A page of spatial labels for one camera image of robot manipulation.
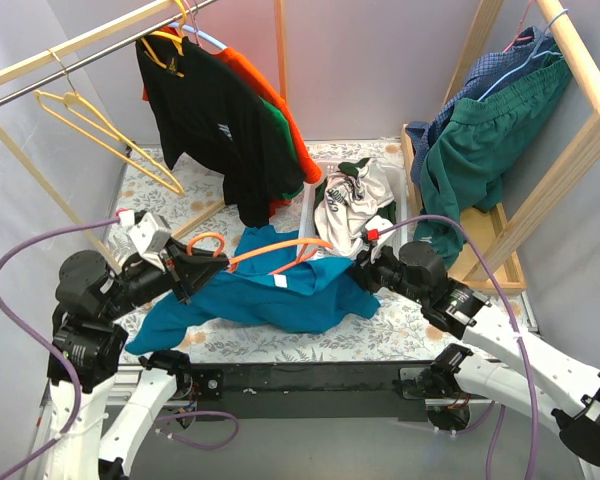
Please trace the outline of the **floral table cloth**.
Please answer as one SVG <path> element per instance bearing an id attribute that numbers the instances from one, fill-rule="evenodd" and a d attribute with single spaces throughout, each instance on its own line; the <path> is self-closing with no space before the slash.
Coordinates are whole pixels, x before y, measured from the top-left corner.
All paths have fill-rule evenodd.
<path id="1" fill-rule="evenodd" d="M 387 165 L 404 169 L 397 139 L 309 142 L 307 148 L 316 163 L 376 157 Z M 113 210 L 146 208 L 164 216 L 171 227 L 178 229 L 219 200 L 220 175 L 190 157 L 181 157 L 174 175 L 185 187 L 185 196 L 175 195 L 126 165 L 116 185 Z M 301 194 L 290 206 L 278 210 L 271 220 L 277 231 L 299 229 L 302 200 Z M 206 231 L 219 232 L 227 240 L 225 252 L 232 255 L 243 230 L 236 208 L 227 207 L 186 238 Z M 131 254 L 131 243 L 118 227 L 111 228 L 106 244 L 119 261 Z M 188 353 L 194 362 L 201 363 L 429 360 L 456 340 L 430 326 L 415 303 L 386 289 L 376 296 L 381 306 L 372 319 L 349 315 L 323 335 L 292 335 L 268 326 L 243 327 L 217 319 L 189 328 L 178 349 Z M 510 303 L 519 324 L 537 332 L 527 295 L 512 296 Z"/>

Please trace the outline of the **dark yellow plastic hanger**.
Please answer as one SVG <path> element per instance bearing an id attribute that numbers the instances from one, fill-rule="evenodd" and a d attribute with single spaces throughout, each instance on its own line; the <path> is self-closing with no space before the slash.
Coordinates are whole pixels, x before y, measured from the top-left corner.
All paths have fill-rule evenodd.
<path id="1" fill-rule="evenodd" d="M 179 20 L 179 22 L 177 23 L 177 26 L 175 27 L 176 33 L 169 33 L 169 32 L 163 31 L 161 28 L 159 28 L 158 30 L 151 32 L 150 36 L 160 37 L 160 38 L 169 40 L 171 42 L 171 44 L 173 45 L 177 55 L 179 57 L 183 57 L 184 53 L 183 53 L 183 48 L 182 48 L 182 42 L 183 42 L 183 38 L 184 38 L 184 25 L 187 22 L 187 16 L 188 16 L 188 10 L 186 9 L 186 6 L 188 6 L 188 2 L 181 1 L 181 0 L 175 0 L 174 3 L 178 6 L 178 8 L 181 12 L 181 19 Z M 145 55 L 153 63 L 155 63 L 157 66 L 161 67 L 163 70 L 165 70 L 167 73 L 169 73 L 173 76 L 176 76 L 179 78 L 184 77 L 184 74 L 178 70 L 177 59 L 175 56 L 171 57 L 168 63 L 164 63 L 159 59 L 159 57 L 157 56 L 156 52 L 154 51 L 154 49 L 152 48 L 151 44 L 149 43 L 149 41 L 147 40 L 146 37 L 142 37 L 141 42 L 144 45 Z"/>

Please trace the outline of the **blue t shirt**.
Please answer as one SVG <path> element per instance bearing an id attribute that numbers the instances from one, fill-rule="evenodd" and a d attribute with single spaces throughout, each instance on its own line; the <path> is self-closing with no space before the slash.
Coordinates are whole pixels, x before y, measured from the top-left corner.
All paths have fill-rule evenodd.
<path id="1" fill-rule="evenodd" d="M 351 259 L 330 256 L 292 265 L 296 257 L 296 247 L 290 246 L 246 259 L 233 273 L 217 273 L 187 303 L 166 295 L 144 317 L 125 350 L 139 356 L 175 348 L 188 328 L 216 318 L 322 334 L 349 314 L 364 319 L 375 315 L 380 303 L 348 274 Z"/>

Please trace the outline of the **blue checkered shorts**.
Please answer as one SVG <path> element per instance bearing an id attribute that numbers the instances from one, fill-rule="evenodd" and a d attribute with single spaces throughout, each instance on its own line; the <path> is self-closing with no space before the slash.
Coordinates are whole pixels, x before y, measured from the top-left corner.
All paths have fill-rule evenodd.
<path id="1" fill-rule="evenodd" d="M 460 91 L 443 106 L 433 121 L 429 123 L 412 121 L 406 125 L 405 133 L 411 139 L 414 150 L 414 161 L 410 171 L 410 178 L 416 186 L 420 186 L 420 177 L 426 155 L 449 123 L 455 104 L 464 98 L 477 100 L 503 74 L 523 63 L 534 49 L 541 33 L 542 31 L 537 27 L 529 27 L 521 33 L 521 37 L 507 51 L 488 53 L 480 57 L 469 69 Z M 550 33 L 546 34 L 538 52 L 545 50 L 556 50 L 556 42 Z M 524 69 L 521 69 L 499 84 L 489 96 L 539 69 L 548 58 L 554 56 L 547 54 L 540 58 L 532 59 Z"/>

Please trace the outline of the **green and white t shirt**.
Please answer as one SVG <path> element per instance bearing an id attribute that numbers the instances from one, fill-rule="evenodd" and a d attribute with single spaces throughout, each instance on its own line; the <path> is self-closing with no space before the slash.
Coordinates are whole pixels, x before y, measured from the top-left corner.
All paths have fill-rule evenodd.
<path id="1" fill-rule="evenodd" d="M 365 225 L 375 216 L 396 222 L 396 201 L 381 163 L 371 157 L 341 162 L 314 194 L 314 226 L 338 256 L 355 257 Z"/>

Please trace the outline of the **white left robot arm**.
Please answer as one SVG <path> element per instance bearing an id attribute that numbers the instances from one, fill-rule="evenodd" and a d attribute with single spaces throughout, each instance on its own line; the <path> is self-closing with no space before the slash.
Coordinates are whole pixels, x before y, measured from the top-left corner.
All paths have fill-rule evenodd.
<path id="1" fill-rule="evenodd" d="M 63 262 L 52 317 L 52 344 L 59 353 L 50 357 L 47 368 L 55 444 L 44 478 L 126 479 L 166 403 L 220 397 L 219 370 L 198 368 L 181 352 L 154 347 L 111 431 L 102 431 L 128 338 L 118 319 L 167 292 L 187 301 L 228 264 L 219 250 L 187 247 L 173 239 L 159 252 L 156 265 L 134 254 L 120 273 L 92 250 Z"/>

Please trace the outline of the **white plastic basket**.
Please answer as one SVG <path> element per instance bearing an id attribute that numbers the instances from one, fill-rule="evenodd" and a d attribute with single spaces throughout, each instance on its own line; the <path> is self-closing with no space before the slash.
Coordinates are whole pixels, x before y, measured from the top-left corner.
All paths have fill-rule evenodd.
<path id="1" fill-rule="evenodd" d="M 304 188 L 304 196 L 302 200 L 302 211 L 300 223 L 298 227 L 299 237 L 315 237 L 319 238 L 314 224 L 314 200 L 318 186 L 320 186 L 329 174 L 338 172 L 338 166 L 343 163 L 343 159 L 329 158 L 318 160 L 317 165 L 321 168 L 322 176 L 317 184 L 306 184 Z M 387 177 L 388 184 L 394 197 L 394 218 L 396 221 L 406 220 L 409 216 L 407 205 L 407 186 L 405 171 L 393 164 L 381 161 L 380 165 Z M 392 232 L 386 242 L 394 248 L 394 252 L 408 241 L 408 231 L 406 227 Z"/>

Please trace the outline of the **teal green shorts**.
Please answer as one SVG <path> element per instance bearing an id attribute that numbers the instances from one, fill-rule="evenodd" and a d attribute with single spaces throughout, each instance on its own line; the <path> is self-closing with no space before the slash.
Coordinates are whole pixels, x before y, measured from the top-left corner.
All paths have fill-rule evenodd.
<path id="1" fill-rule="evenodd" d="M 500 203 L 504 174 L 541 132 L 571 78 L 563 58 L 546 55 L 538 68 L 486 99 L 457 100 L 424 156 L 421 213 L 459 222 L 469 208 L 487 213 Z"/>

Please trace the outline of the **orange plastic hanger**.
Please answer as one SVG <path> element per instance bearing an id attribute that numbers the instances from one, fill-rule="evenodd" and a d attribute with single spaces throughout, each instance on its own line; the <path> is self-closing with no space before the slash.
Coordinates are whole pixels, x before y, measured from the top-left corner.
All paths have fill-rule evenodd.
<path id="1" fill-rule="evenodd" d="M 204 232 L 204 233 L 194 236 L 186 245 L 186 253 L 189 256 L 192 256 L 194 246 L 200 240 L 207 239 L 207 238 L 214 239 L 218 242 L 218 247 L 212 253 L 213 257 L 218 257 L 223 252 L 226 241 L 225 241 L 224 236 L 217 232 Z M 329 243 L 325 240 L 319 239 L 319 238 L 297 238 L 297 239 L 277 242 L 277 243 L 273 243 L 271 245 L 267 245 L 267 246 L 260 247 L 260 248 L 254 249 L 254 250 L 250 250 L 244 254 L 230 258 L 228 260 L 227 271 L 229 273 L 233 273 L 237 270 L 239 264 L 245 260 L 248 260 L 248 259 L 251 259 L 254 257 L 258 257 L 258 256 L 262 256 L 262 255 L 265 255 L 265 254 L 268 254 L 268 253 L 271 253 L 271 252 L 274 252 L 277 250 L 290 248 L 293 246 L 301 246 L 301 250 L 296 255 L 294 260 L 284 266 L 281 266 L 281 267 L 273 270 L 271 272 L 271 275 L 282 273 L 282 272 L 292 268 L 295 265 L 298 265 L 302 262 L 308 261 L 310 258 L 312 258 L 317 253 L 318 247 L 325 248 L 325 249 L 332 248 L 331 243 Z"/>

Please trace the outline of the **wooden clothes rack left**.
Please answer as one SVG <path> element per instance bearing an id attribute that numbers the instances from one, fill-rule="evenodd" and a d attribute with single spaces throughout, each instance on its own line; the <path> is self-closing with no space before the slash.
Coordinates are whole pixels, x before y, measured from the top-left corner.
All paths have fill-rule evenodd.
<path id="1" fill-rule="evenodd" d="M 68 39 L 61 44 L 50 47 L 43 52 L 40 52 L 24 60 L 21 60 L 13 65 L 5 67 L 0 70 L 0 86 L 13 80 L 16 80 L 52 62 L 57 62 L 60 64 L 60 71 L 46 77 L 45 79 L 37 83 L 32 84 L 32 86 L 30 87 L 26 87 L 8 96 L 5 100 L 0 100 L 0 107 L 58 78 L 68 76 L 70 72 L 75 71 L 77 69 L 81 69 L 84 66 L 89 65 L 99 60 L 100 58 L 109 55 L 127 46 L 130 43 L 135 42 L 136 39 L 143 37 L 154 30 L 158 30 L 163 26 L 172 22 L 176 22 L 178 20 L 185 21 L 186 19 L 193 17 L 194 14 L 198 11 L 210 6 L 211 4 L 212 3 L 210 1 L 202 1 L 200 3 L 195 3 L 193 1 L 152 1 L 129 13 L 126 13 L 118 18 L 106 22 L 98 27 L 95 27 L 83 34 Z M 62 58 L 64 56 L 73 54 L 82 48 L 92 45 L 99 40 L 108 38 L 117 32 L 120 32 L 128 27 L 131 27 L 153 15 L 156 15 L 172 7 L 178 7 L 180 11 L 170 18 L 166 18 L 70 66 L 67 66 L 62 63 Z M 73 223 L 80 224 L 82 220 L 78 217 L 77 213 L 60 196 L 59 192 L 52 186 L 49 180 L 47 180 L 47 178 L 42 174 L 42 172 L 35 166 L 31 158 L 22 150 L 20 146 L 18 146 L 15 143 L 15 141 L 11 138 L 9 134 L 7 134 L 7 132 L 1 125 L 0 142 L 26 169 L 26 171 L 33 177 L 33 179 L 38 183 L 38 185 L 40 185 L 44 189 L 44 191 L 51 197 L 51 199 L 65 213 L 65 215 Z"/>

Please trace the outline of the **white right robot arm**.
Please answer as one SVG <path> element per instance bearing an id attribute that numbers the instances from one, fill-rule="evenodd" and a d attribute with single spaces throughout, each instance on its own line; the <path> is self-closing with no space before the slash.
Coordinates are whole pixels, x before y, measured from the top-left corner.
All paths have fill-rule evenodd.
<path id="1" fill-rule="evenodd" d="M 351 275 L 369 292 L 386 288 L 419 304 L 455 337 L 422 381 L 444 397 L 478 395 L 529 416 L 581 460 L 600 467 L 600 370 L 521 328 L 484 294 L 451 278 L 423 242 L 360 252 Z"/>

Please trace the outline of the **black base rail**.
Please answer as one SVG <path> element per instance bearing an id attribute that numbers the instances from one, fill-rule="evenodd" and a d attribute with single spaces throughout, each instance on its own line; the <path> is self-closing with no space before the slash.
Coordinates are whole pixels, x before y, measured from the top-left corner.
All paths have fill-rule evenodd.
<path id="1" fill-rule="evenodd" d="M 463 430 L 471 401 L 438 387 L 426 361 L 194 364 L 187 395 L 244 419 L 390 418 Z"/>

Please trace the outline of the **metal hanging rod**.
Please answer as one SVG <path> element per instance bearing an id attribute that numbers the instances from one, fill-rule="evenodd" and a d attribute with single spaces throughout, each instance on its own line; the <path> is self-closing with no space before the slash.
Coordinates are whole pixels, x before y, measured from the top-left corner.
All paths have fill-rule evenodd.
<path id="1" fill-rule="evenodd" d="M 65 42 L 58 44 L 54 47 L 51 47 L 44 52 L 37 53 L 32 55 L 26 59 L 23 59 L 19 62 L 16 62 L 13 65 L 5 67 L 0 70 L 0 86 L 15 81 L 35 70 L 38 70 L 55 60 L 55 55 L 58 56 L 59 59 L 64 58 L 67 55 L 71 55 L 77 53 L 79 50 L 89 47 L 101 40 L 105 40 L 125 30 L 130 28 L 147 18 L 158 15 L 162 11 L 167 10 L 171 7 L 173 1 L 152 1 L 145 5 L 142 5 L 131 12 L 125 13 L 113 20 L 110 20 L 102 25 L 99 25 L 85 33 L 77 35 Z M 70 64 L 66 67 L 62 67 L 55 73 L 52 73 L 36 82 L 28 84 L 27 86 L 14 91 L 2 98 L 0 98 L 0 108 L 27 95 L 34 90 L 45 86 L 51 82 L 54 82 L 64 76 L 65 74 L 72 73 L 76 70 L 82 69 L 87 65 L 95 63 L 96 61 L 114 53 L 122 48 L 134 43 L 136 40 L 140 39 L 143 36 L 148 35 L 150 32 L 154 30 L 158 30 L 167 24 L 175 22 L 176 20 L 182 19 L 184 16 L 183 13 L 175 14 L 171 17 L 165 17 L 160 22 L 151 25 L 150 27 L 145 28 L 144 30 L 138 31 L 133 35 L 130 35 L 118 42 L 107 46 L 106 48 L 102 48 L 91 55 L 81 58 L 78 61 Z"/>

